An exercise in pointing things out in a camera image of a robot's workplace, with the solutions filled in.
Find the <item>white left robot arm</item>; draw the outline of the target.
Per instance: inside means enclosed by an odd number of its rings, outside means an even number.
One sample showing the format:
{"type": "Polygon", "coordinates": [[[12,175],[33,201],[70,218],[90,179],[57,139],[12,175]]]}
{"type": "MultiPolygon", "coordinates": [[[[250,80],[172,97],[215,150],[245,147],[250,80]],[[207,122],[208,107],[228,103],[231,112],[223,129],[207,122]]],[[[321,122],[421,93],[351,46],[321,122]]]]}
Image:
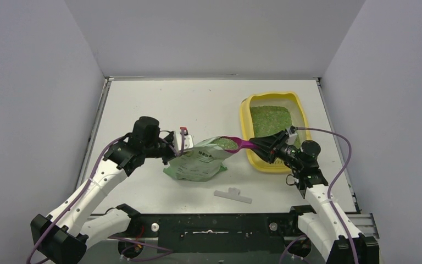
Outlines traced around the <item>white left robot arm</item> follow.
{"type": "Polygon", "coordinates": [[[142,116],[131,132],[110,142],[98,156],[90,176],[60,206],[48,215],[36,215],[30,223],[34,246],[27,257],[30,263],[36,251],[45,256],[42,263],[79,263],[86,251],[123,232],[136,235],[141,228],[138,212],[122,204],[108,213],[89,220],[108,194],[148,158],[160,158],[164,164],[194,147],[185,127],[160,137],[159,121],[142,116]]]}

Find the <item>white bag sealing clip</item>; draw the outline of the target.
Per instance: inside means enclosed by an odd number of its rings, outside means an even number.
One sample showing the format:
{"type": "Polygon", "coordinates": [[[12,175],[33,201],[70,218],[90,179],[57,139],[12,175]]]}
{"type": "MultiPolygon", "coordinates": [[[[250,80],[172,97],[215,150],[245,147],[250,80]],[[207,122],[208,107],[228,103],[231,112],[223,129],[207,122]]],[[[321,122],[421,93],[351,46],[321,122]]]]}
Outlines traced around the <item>white bag sealing clip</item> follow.
{"type": "Polygon", "coordinates": [[[240,189],[228,188],[228,191],[216,190],[214,192],[214,196],[224,198],[224,199],[228,199],[228,200],[243,202],[243,203],[246,203],[246,204],[251,204],[252,199],[249,198],[249,197],[241,196],[240,192],[241,192],[240,189]]]}

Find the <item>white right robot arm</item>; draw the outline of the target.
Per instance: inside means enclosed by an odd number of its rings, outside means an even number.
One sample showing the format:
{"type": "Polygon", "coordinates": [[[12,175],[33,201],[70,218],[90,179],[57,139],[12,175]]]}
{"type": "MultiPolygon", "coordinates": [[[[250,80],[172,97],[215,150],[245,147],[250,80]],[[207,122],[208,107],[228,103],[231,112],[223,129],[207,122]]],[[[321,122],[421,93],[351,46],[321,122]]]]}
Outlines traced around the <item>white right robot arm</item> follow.
{"type": "Polygon", "coordinates": [[[264,162],[283,161],[309,203],[309,209],[287,219],[288,230],[295,235],[303,233],[326,263],[380,263],[375,237],[365,235],[335,200],[332,185],[319,166],[320,145],[304,140],[296,147],[292,141],[297,131],[292,126],[274,135],[250,139],[252,151],[264,162]]]}

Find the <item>magenta plastic scoop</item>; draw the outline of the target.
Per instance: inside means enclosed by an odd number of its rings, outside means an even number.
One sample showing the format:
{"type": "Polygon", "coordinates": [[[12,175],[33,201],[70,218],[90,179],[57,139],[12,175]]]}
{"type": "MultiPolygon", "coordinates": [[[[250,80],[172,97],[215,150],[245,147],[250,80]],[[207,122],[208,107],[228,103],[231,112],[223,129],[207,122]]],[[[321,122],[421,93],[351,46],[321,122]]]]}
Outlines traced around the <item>magenta plastic scoop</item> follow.
{"type": "Polygon", "coordinates": [[[220,136],[211,141],[211,144],[223,149],[229,153],[238,153],[240,150],[256,150],[258,147],[249,140],[243,140],[239,137],[220,136]]]}

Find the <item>green cat litter bag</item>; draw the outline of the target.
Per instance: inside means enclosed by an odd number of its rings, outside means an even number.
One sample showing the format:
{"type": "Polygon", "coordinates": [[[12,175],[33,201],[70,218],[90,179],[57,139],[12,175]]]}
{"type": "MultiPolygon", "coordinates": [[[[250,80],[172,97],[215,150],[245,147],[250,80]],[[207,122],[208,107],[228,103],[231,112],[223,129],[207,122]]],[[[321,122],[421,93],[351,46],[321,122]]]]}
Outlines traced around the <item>green cat litter bag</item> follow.
{"type": "Polygon", "coordinates": [[[212,137],[197,143],[193,150],[169,162],[163,173],[176,180],[207,182],[227,170],[224,161],[238,145],[231,139],[212,137]]]}

